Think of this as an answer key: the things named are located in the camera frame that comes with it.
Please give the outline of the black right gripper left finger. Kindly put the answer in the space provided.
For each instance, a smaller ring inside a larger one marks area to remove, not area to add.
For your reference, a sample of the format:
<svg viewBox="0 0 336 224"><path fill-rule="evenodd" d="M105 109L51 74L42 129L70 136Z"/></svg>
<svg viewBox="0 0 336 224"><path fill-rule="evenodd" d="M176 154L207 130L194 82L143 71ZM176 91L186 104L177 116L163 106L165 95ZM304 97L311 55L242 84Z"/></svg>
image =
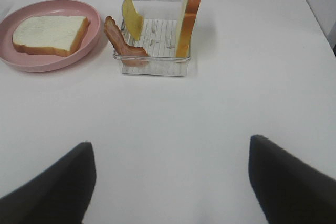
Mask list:
<svg viewBox="0 0 336 224"><path fill-rule="evenodd" d="M82 142L1 198L1 223L82 223L96 184L93 147Z"/></svg>

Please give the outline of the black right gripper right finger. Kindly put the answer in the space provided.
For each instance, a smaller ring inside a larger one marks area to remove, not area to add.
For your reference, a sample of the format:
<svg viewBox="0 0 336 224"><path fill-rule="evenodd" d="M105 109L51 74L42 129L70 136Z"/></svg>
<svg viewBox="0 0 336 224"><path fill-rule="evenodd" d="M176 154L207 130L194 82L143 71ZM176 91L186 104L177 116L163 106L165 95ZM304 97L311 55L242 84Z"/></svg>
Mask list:
<svg viewBox="0 0 336 224"><path fill-rule="evenodd" d="M250 139L248 175L268 223L335 223L335 179L262 135Z"/></svg>

